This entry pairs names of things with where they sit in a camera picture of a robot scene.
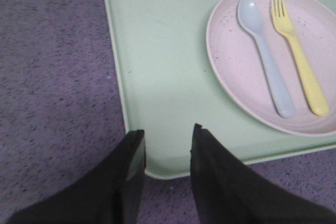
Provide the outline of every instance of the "plastic fork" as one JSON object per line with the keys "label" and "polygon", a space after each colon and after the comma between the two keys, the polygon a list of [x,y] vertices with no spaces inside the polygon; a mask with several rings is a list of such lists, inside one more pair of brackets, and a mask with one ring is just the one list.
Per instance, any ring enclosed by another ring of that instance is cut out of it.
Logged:
{"label": "plastic fork", "polygon": [[296,62],[301,84],[311,111],[319,116],[329,113],[329,106],[316,76],[303,52],[295,29],[290,21],[284,0],[271,1],[273,25],[278,33],[283,35],[291,47]]}

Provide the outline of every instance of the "tray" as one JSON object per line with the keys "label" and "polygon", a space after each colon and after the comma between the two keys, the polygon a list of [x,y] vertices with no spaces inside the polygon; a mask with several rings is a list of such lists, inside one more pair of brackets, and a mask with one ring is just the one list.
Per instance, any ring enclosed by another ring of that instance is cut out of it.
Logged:
{"label": "tray", "polygon": [[[144,129],[146,174],[189,175],[195,123],[245,164],[336,147],[336,136],[275,130],[248,115],[217,81],[206,51],[219,0],[105,0],[125,130]],[[334,0],[318,0],[336,12]]]}

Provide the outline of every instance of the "plastic spoon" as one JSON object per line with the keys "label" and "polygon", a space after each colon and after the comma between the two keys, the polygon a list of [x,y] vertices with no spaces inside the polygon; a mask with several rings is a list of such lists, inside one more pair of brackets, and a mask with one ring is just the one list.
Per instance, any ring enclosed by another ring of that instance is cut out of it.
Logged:
{"label": "plastic spoon", "polygon": [[251,34],[256,41],[276,110],[283,118],[293,117],[296,113],[296,109],[267,46],[263,33],[264,22],[257,6],[252,0],[240,0],[237,14],[238,21],[242,28]]}

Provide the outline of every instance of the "spoon handle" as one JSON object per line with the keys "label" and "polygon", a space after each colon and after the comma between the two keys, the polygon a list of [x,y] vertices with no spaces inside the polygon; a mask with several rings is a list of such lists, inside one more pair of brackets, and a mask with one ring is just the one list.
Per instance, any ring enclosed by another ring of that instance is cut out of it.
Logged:
{"label": "spoon handle", "polygon": [[285,82],[262,35],[256,35],[255,40],[260,52],[262,65],[266,74],[269,90],[275,107],[283,118],[291,118],[296,109],[289,95]]}

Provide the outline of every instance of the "pink plate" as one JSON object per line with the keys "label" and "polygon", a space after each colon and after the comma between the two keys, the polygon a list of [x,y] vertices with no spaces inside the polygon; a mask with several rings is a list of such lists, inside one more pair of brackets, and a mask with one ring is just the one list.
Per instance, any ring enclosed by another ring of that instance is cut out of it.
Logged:
{"label": "pink plate", "polygon": [[272,103],[257,47],[237,21],[239,0],[221,0],[207,26],[212,68],[226,92],[249,114],[278,130],[304,136],[336,133],[336,15],[316,0],[285,0],[303,50],[329,103],[327,116],[307,105],[290,48],[271,21],[270,0],[253,0],[264,20],[264,32],[295,103],[294,118],[280,117]]}

